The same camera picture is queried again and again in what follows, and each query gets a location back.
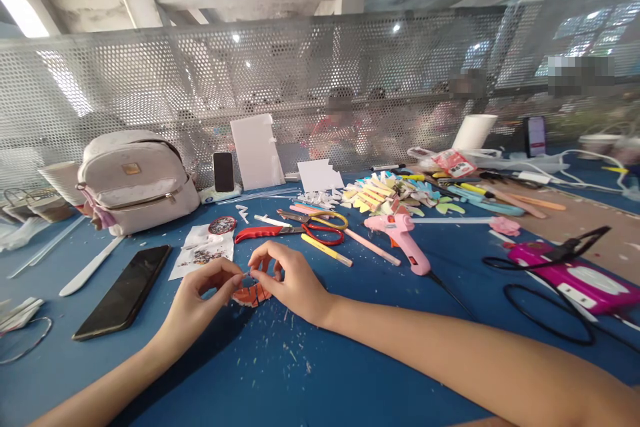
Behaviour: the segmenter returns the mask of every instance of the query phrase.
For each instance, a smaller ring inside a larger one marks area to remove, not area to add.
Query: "black marker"
[[[371,171],[379,171],[379,170],[391,170],[395,168],[405,168],[406,165],[404,163],[398,163],[397,165],[374,165],[369,170]]]

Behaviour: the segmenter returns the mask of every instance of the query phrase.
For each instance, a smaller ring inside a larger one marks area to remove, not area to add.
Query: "white backpack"
[[[93,204],[94,220],[100,217],[97,223],[109,227],[114,236],[170,222],[200,205],[178,151],[147,130],[118,131],[92,140],[85,148],[78,182]]]

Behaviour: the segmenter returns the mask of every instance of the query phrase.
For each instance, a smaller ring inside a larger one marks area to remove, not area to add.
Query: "hand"
[[[275,259],[275,279],[266,273],[272,258]],[[251,277],[258,280],[294,314],[314,325],[323,326],[335,298],[320,284],[304,255],[277,242],[268,241],[253,251],[249,266]],[[282,269],[287,272],[284,282],[281,282]]]
[[[175,293],[167,318],[149,345],[173,362],[178,360],[204,332],[215,314],[240,286],[243,273],[236,264],[217,258],[187,274]],[[217,288],[215,295],[202,295]]]

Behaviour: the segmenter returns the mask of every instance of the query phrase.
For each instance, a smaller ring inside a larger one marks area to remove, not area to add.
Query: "hot glue gun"
[[[406,213],[398,213],[394,216],[375,216],[365,220],[365,227],[371,230],[385,232],[391,237],[391,243],[398,245],[411,263],[411,271],[420,276],[427,275],[431,270],[431,264],[420,247],[415,243],[409,233],[415,225]]]

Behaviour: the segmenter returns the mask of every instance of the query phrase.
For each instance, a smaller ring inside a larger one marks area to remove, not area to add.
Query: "smartphone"
[[[526,117],[525,148],[529,157],[537,157],[547,153],[547,126],[544,117]]]
[[[215,191],[233,191],[233,157],[231,152],[213,154],[213,186]]]
[[[129,328],[167,261],[171,246],[141,250],[111,286],[91,315],[71,337],[88,340]]]

